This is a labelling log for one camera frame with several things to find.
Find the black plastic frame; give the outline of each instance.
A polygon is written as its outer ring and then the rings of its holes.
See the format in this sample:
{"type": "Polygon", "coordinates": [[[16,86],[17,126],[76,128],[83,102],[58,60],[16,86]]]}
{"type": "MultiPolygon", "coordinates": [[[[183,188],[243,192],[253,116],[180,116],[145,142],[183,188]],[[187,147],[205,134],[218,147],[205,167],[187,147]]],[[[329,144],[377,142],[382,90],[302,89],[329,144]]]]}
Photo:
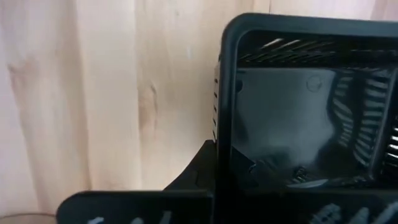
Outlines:
{"type": "MultiPolygon", "coordinates": [[[[234,18],[223,32],[220,57],[216,134],[218,163],[215,205],[216,211],[221,213],[228,206],[226,204],[223,205],[222,202],[225,202],[225,198],[228,198],[228,195],[234,190],[230,187],[230,183],[233,180],[230,173],[230,158],[238,48],[251,48],[253,46],[252,42],[242,44],[239,41],[245,34],[254,30],[398,39],[398,24],[393,22],[277,16],[256,13],[242,14],[234,18]]],[[[386,146],[387,141],[385,139],[380,141],[382,141],[380,142],[381,147],[386,146]]]]}

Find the dark edge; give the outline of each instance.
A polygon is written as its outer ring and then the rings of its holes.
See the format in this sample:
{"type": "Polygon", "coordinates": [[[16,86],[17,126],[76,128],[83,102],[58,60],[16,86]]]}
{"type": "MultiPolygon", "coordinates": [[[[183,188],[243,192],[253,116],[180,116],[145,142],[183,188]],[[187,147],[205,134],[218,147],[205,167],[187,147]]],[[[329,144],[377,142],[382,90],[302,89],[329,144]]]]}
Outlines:
{"type": "Polygon", "coordinates": [[[381,124],[383,125],[382,129],[377,134],[376,142],[375,142],[375,154],[372,157],[372,160],[369,165],[369,176],[372,180],[377,180],[380,176],[380,170],[383,162],[383,156],[387,151],[387,147],[390,141],[390,136],[392,132],[392,124],[393,120],[395,120],[396,114],[395,106],[392,104],[393,99],[396,96],[397,91],[397,72],[398,70],[394,68],[392,71],[392,76],[390,80],[389,89],[387,91],[388,98],[386,99],[386,107],[387,110],[384,112],[381,124]]]}

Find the black plastic part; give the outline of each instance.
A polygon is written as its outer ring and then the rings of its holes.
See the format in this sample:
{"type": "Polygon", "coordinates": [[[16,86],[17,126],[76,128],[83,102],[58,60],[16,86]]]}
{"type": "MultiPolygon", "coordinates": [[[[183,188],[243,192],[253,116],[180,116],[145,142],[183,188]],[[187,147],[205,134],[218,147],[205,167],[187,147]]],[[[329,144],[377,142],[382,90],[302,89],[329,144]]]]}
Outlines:
{"type": "Polygon", "coordinates": [[[57,210],[58,224],[211,223],[212,195],[206,191],[82,192],[57,210]]]}
{"type": "MultiPolygon", "coordinates": [[[[394,103],[397,100],[397,50],[398,24],[392,22],[265,14],[238,16],[228,24],[222,38],[220,76],[215,78],[214,142],[206,141],[164,191],[82,192],[61,204],[57,211],[58,223],[334,223],[331,220],[397,223],[398,193],[394,184],[398,183],[398,105],[394,103]],[[339,78],[349,77],[344,74],[347,71],[359,78],[372,77],[380,70],[388,71],[387,80],[381,77],[384,83],[377,87],[388,86],[386,91],[378,92],[385,96],[377,101],[383,105],[376,111],[382,113],[381,120],[377,120],[381,124],[370,129],[369,145],[377,148],[377,153],[362,164],[363,159],[356,158],[359,169],[363,169],[364,164],[371,165],[361,173],[365,175],[330,180],[321,190],[287,189],[284,179],[275,179],[260,168],[261,164],[248,158],[247,152],[233,146],[234,128],[239,129],[240,137],[248,135],[244,119],[235,114],[236,94],[244,93],[248,87],[244,80],[237,80],[238,70],[265,69],[264,74],[270,74],[267,69],[275,68],[280,68],[276,72],[279,75],[292,68],[297,69],[297,73],[312,69],[333,71],[338,78],[331,80],[331,89],[339,78]]],[[[317,82],[307,83],[310,92],[316,92],[317,86],[317,82]]],[[[364,100],[358,94],[364,86],[364,80],[354,80],[348,87],[349,97],[341,98],[350,104],[353,114],[363,112],[363,104],[355,102],[364,100]]],[[[327,101],[328,118],[338,137],[338,130],[344,125],[338,115],[330,112],[333,98],[327,101]]],[[[353,116],[353,123],[360,124],[361,119],[353,116]]],[[[360,130],[354,125],[352,132],[359,136],[360,130]]],[[[354,140],[348,141],[347,148],[354,143],[354,140]]],[[[336,145],[324,148],[339,149],[336,145]]],[[[357,153],[358,149],[352,148],[349,154],[357,153]]],[[[329,175],[325,170],[335,168],[335,162],[331,165],[322,159],[331,157],[339,159],[340,156],[330,150],[319,150],[317,161],[323,161],[320,163],[322,177],[329,175]]],[[[283,154],[273,159],[281,163],[287,161],[283,154]]],[[[311,174],[305,166],[291,168],[292,178],[300,181],[306,182],[311,174]]]]}
{"type": "Polygon", "coordinates": [[[216,169],[216,145],[207,140],[187,168],[165,190],[214,191],[216,169]]]}
{"type": "MultiPolygon", "coordinates": [[[[217,179],[215,193],[216,220],[228,214],[228,197],[237,189],[231,187],[236,178],[232,170],[232,137],[236,108],[236,74],[238,68],[387,68],[396,67],[398,62],[398,25],[393,22],[352,21],[343,19],[321,19],[310,17],[274,16],[265,14],[243,14],[233,19],[223,33],[220,55],[220,78],[217,115],[217,179]],[[267,43],[278,38],[288,39],[285,45],[267,49],[267,43]],[[281,47],[306,40],[313,48],[301,50],[281,47]],[[319,40],[314,43],[308,40],[319,40]],[[333,42],[331,48],[321,44],[333,42]]],[[[378,132],[379,151],[373,157],[371,178],[377,179],[384,152],[390,136],[385,122],[393,114],[384,112],[384,124],[378,132]]]]}

